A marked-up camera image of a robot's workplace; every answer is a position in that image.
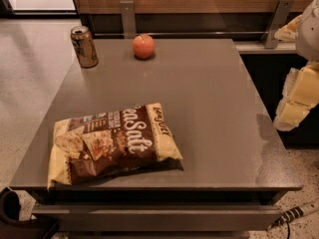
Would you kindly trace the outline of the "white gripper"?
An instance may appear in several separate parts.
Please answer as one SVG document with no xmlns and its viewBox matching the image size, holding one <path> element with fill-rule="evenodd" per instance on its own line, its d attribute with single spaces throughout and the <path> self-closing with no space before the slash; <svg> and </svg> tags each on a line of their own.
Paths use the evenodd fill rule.
<svg viewBox="0 0 319 239">
<path fill-rule="evenodd" d="M 288 24 L 274 34 L 283 42 L 294 42 L 296 52 L 309 61 L 319 60 L 319 0 L 313 0 Z M 299 127 L 319 104 L 319 63 L 308 62 L 301 70 L 292 68 L 286 76 L 273 125 L 280 131 Z"/>
</svg>

